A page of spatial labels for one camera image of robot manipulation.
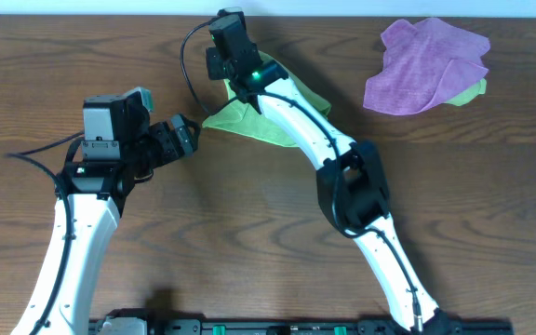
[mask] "cloth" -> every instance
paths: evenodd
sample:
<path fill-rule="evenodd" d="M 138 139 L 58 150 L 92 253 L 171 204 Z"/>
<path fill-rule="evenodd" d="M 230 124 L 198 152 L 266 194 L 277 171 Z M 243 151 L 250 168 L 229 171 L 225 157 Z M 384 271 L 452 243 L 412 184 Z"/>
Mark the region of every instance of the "cloth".
<path fill-rule="evenodd" d="M 478 83 L 472 85 L 471 87 L 467 88 L 462 93 L 459 93 L 456 97 L 444 102 L 449 103 L 454 106 L 463 106 L 469 102 L 471 102 L 472 99 L 474 99 L 476 96 L 480 94 L 485 94 L 485 90 L 487 89 L 488 81 L 484 79 L 479 80 Z"/>
<path fill-rule="evenodd" d="M 406 115 L 449 101 L 488 72 L 481 56 L 489 40 L 438 18 L 410 24 L 397 20 L 381 35 L 383 70 L 366 83 L 363 106 Z"/>
<path fill-rule="evenodd" d="M 263 61 L 272 60 L 268 54 L 260 52 L 260 57 Z M 288 75 L 295 82 L 297 89 L 303 97 L 320 112 L 327 116 L 330 113 L 331 105 L 324 98 L 315 94 L 302 81 L 292 74 L 287 68 Z M 233 98 L 235 93 L 229 88 L 229 81 L 225 80 L 224 84 L 227 88 L 227 99 Z M 279 126 L 271 120 L 268 120 L 263 115 L 258 114 L 256 110 L 248 103 L 241 101 L 233 101 L 226 106 L 222 111 L 208 117 L 202 123 L 202 127 L 213 127 L 225 131 L 230 131 L 235 134 L 248 136 L 260 141 L 267 141 L 272 144 L 284 147 L 296 147 L 295 141 Z"/>

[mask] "black joint housing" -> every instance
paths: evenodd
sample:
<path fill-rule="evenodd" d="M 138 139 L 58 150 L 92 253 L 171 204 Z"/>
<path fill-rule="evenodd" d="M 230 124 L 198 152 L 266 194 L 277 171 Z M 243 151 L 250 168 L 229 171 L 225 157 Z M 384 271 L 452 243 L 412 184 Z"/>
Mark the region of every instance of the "black joint housing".
<path fill-rule="evenodd" d="M 114 100 L 118 99 L 117 96 L 110 97 L 108 100 L 113 102 L 109 103 L 116 103 Z M 170 123 L 173 129 L 166 121 L 149 126 L 149 112 L 142 103 L 139 92 L 128 95 L 123 102 L 125 104 L 117 105 L 116 110 L 109 109 L 112 112 L 114 129 L 117 128 L 114 123 L 117 118 L 121 120 L 117 121 L 119 129 L 126 131 L 122 133 L 123 140 L 76 139 L 68 149 L 63 170 L 58 174 L 67 194 L 96 194 L 97 199 L 102 201 L 112 198 L 119 214 L 123 213 L 126 198 L 136 183 L 146 182 L 152 178 L 155 168 L 192 155 L 197 150 L 200 135 L 200 126 L 181 114 L 171 117 Z M 88 104 L 90 103 L 102 102 L 90 100 Z M 93 143 L 107 145 L 97 153 L 106 153 L 103 149 L 107 149 L 108 152 L 113 149 L 113 152 L 120 151 L 120 154 L 98 154 L 94 158 L 92 155 L 84 155 L 85 159 L 82 162 L 74 162 L 78 148 L 81 147 L 84 152 L 85 148 L 91 148 Z M 60 196 L 60 190 L 56 190 L 56 194 Z"/>
<path fill-rule="evenodd" d="M 359 237 L 373 221 L 390 214 L 390 191 L 380 155 L 372 142 L 352 143 L 351 150 L 340 159 L 338 169 L 335 161 L 327 159 L 316 172 L 317 199 L 334 228 L 343 235 L 350 231 Z M 332 211 L 335 181 L 338 181 L 336 221 Z"/>
<path fill-rule="evenodd" d="M 219 18 L 225 17 L 227 15 L 237 15 L 239 17 L 239 20 L 241 20 L 241 24 L 243 25 L 243 29 L 247 29 L 246 26 L 246 17 L 243 15 L 243 10 L 241 10 L 241 7 L 230 7 L 230 8 L 223 8 L 219 10 L 216 16 Z"/>
<path fill-rule="evenodd" d="M 241 102 L 257 108 L 257 97 L 249 92 L 263 92 L 278 79 L 287 79 L 287 71 L 275 60 L 263 63 L 255 43 L 249 40 L 242 11 L 228 9 L 209 25 L 215 47 L 206 50 L 210 80 L 229 79 L 229 87 Z"/>

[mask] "black mount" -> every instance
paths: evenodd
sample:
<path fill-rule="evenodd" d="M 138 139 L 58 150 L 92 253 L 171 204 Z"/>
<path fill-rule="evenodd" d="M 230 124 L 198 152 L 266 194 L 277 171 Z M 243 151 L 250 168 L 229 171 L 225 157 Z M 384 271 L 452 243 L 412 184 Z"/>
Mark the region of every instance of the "black mount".
<path fill-rule="evenodd" d="M 251 103 L 259 113 L 256 97 L 243 96 L 263 92 L 274 81 L 287 79 L 287 71 L 275 60 L 261 60 L 258 46 L 249 40 L 242 11 L 222 9 L 208 29 L 215 45 L 206 49 L 208 78 L 229 79 L 229 87 L 242 96 L 241 102 Z"/>
<path fill-rule="evenodd" d="M 341 156 L 338 165 L 327 159 L 316 172 L 316 180 L 317 201 L 322 212 L 332 226 L 347 237 L 361 236 L 370 223 L 390 214 L 390 191 L 382 161 L 370 141 L 352 143 L 351 150 Z M 338 181 L 338 188 L 334 187 L 335 181 Z M 336 221 L 332 212 L 335 189 Z"/>
<path fill-rule="evenodd" d="M 146 321 L 148 333 L 154 335 L 409 335 L 410 332 L 384 317 L 360 321 L 225 321 L 198 319 L 157 319 L 145 309 L 121 309 L 106 319 L 136 317 Z M 105 320 L 91 320 L 88 335 L 97 335 Z M 422 335 L 514 335 L 507 321 L 463 321 L 436 315 L 423 326 Z"/>
<path fill-rule="evenodd" d="M 166 121 L 150 126 L 150 99 L 147 90 L 136 89 L 85 100 L 87 138 L 70 145 L 58 174 L 67 194 L 96 194 L 101 200 L 111 197 L 121 214 L 135 184 L 151 179 L 155 168 L 197 150 L 199 125 L 176 114 L 170 119 L 173 128 Z M 78 148 L 83 160 L 74 162 Z"/>

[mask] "green connector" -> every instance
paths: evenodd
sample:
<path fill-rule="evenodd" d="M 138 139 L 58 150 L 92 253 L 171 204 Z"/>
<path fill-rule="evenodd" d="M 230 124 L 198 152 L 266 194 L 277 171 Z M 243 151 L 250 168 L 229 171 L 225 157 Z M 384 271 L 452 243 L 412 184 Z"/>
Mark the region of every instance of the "green connector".
<path fill-rule="evenodd" d="M 335 327 L 334 335 L 346 335 L 346 327 Z"/>
<path fill-rule="evenodd" d="M 151 113 L 154 110 L 153 94 L 149 89 L 140 87 L 141 89 L 141 103 L 148 110 L 148 113 Z"/>
<path fill-rule="evenodd" d="M 225 335 L 227 328 L 225 326 L 214 326 L 212 327 L 212 335 Z"/>

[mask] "white wall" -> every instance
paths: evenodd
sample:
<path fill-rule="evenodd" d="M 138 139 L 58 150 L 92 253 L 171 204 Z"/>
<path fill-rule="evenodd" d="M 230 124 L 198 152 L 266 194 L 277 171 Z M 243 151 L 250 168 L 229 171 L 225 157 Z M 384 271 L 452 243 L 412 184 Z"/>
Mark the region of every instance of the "white wall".
<path fill-rule="evenodd" d="M 536 18 L 536 0 L 0 0 L 0 14 L 461 16 Z"/>

